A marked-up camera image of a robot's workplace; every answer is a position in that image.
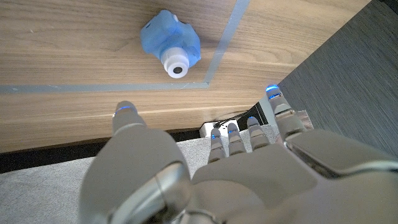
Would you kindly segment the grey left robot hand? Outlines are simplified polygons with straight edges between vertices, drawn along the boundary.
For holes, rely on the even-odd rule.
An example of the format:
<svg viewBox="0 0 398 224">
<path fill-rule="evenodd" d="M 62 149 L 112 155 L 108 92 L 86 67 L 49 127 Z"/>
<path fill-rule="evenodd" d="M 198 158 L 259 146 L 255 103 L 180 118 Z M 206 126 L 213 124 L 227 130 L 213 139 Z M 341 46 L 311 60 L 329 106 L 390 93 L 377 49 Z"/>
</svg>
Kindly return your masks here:
<svg viewBox="0 0 398 224">
<path fill-rule="evenodd" d="M 79 223 L 396 223 L 397 159 L 322 129 L 307 129 L 280 88 L 266 94 L 281 143 L 256 118 L 251 152 L 237 127 L 227 147 L 211 132 L 193 175 L 173 138 L 118 103 L 113 135 L 81 185 Z"/>
</svg>

